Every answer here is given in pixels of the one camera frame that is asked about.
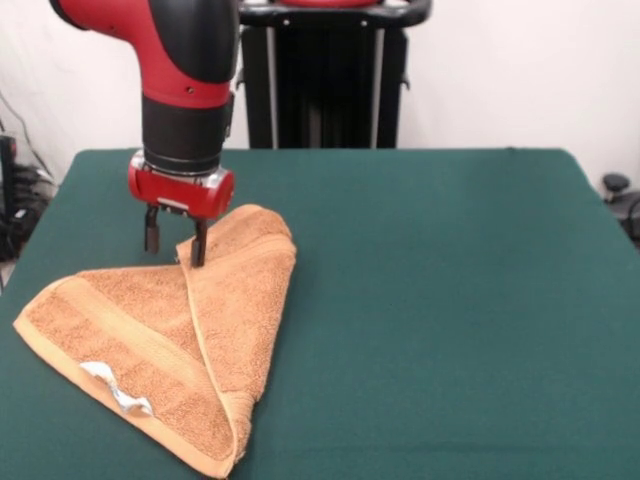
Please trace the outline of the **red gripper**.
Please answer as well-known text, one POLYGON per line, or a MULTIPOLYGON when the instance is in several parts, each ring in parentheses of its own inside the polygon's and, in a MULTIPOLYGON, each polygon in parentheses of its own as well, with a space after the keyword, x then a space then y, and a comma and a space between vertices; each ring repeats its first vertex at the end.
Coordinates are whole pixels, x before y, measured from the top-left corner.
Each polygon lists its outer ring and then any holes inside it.
POLYGON ((159 250, 159 207, 185 212, 195 219, 195 235, 191 243, 191 267, 205 264, 207 244, 207 220, 222 215, 229 207, 235 187, 231 171, 222 167, 211 175, 200 177, 170 176, 159 171, 145 169, 133 163, 128 168, 128 184, 132 195, 146 203, 144 219, 144 250, 159 250))

